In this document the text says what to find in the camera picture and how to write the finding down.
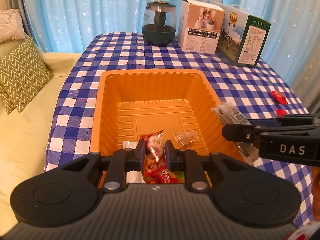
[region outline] black circular pad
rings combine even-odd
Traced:
[[[65,201],[70,196],[70,189],[62,184],[49,183],[38,187],[33,192],[36,201],[46,205],[55,205]]]
[[[301,196],[290,182],[267,172],[247,170],[223,174],[212,190],[213,202],[228,218],[249,227],[271,228],[290,223]]]
[[[38,227],[55,227],[78,220],[97,201],[97,189],[85,175],[56,169],[22,182],[10,197],[17,220]]]
[[[243,198],[253,204],[271,204],[279,197],[279,192],[270,184],[252,183],[242,189]]]

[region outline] humidifier lid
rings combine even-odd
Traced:
[[[174,12],[175,8],[176,6],[174,4],[160,0],[147,3],[146,7],[146,9],[155,12]]]

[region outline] orange plastic tray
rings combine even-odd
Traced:
[[[233,142],[226,141],[222,125],[210,108],[220,104],[199,70],[148,69],[102,73],[96,99],[91,152],[112,155],[123,141],[164,130],[164,139],[187,131],[198,138],[188,148],[199,155],[221,152],[243,161]]]

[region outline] gold medal emblem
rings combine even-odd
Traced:
[[[232,27],[236,27],[236,22],[238,20],[238,16],[235,12],[232,12],[230,13],[230,16],[229,16],[229,26],[232,24]]]

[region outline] metal pin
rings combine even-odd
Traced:
[[[109,181],[106,184],[104,184],[104,188],[108,190],[115,190],[120,187],[120,184],[116,181]]]
[[[207,188],[208,184],[206,184],[203,181],[196,181],[196,182],[192,183],[191,186],[196,190],[204,190]]]

